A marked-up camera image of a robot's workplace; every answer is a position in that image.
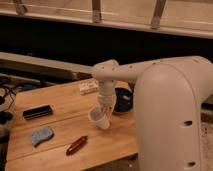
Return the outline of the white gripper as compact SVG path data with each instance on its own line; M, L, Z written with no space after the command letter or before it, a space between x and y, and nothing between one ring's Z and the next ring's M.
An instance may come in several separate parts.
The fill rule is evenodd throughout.
M113 80L98 82L98 113L100 116L104 116L106 114L106 107L108 107L108 128L110 128L111 125L111 118L114 112L114 105L116 103L115 85L116 82Z

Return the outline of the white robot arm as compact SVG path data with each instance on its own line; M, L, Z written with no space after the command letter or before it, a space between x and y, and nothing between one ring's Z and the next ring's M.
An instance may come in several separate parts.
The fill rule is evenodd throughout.
M134 85L134 118L141 171L204 171L201 105L213 95L213 62L200 57L164 58L92 68L99 102L115 83Z

